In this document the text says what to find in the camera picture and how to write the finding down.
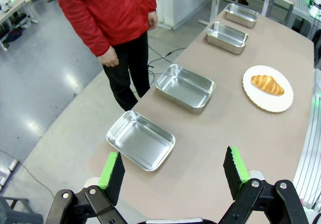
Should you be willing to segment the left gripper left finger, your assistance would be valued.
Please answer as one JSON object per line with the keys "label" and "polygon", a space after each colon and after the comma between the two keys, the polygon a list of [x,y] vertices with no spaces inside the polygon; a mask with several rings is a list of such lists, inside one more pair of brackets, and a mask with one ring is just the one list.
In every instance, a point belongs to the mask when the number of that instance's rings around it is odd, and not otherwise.
{"label": "left gripper left finger", "polygon": [[119,152],[111,152],[96,185],[58,191],[46,223],[86,223],[96,218],[100,223],[125,223],[116,209],[125,168]]}

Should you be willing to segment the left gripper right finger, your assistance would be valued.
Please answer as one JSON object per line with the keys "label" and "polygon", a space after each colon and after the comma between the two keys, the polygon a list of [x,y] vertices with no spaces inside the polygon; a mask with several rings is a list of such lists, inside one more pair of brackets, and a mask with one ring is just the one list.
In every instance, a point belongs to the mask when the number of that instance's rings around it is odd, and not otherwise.
{"label": "left gripper right finger", "polygon": [[270,223],[308,223],[293,183],[275,184],[251,177],[236,147],[229,146],[223,163],[234,202],[219,223],[247,223],[253,211],[261,211]]}

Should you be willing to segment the person's right hand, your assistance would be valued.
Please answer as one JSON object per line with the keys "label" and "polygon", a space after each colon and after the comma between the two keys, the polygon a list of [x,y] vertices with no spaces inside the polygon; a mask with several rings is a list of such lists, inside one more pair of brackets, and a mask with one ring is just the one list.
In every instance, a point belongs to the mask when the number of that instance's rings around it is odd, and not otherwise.
{"label": "person's right hand", "polygon": [[112,46],[101,56],[97,57],[99,62],[107,67],[115,67],[119,64],[117,54]]}

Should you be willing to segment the person's left hand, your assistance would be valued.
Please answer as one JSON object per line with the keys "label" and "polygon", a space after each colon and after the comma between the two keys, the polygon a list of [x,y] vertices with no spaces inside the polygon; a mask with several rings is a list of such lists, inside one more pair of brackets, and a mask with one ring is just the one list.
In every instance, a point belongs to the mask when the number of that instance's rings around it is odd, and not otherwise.
{"label": "person's left hand", "polygon": [[158,17],[156,11],[148,13],[148,29],[153,30],[157,27]]}

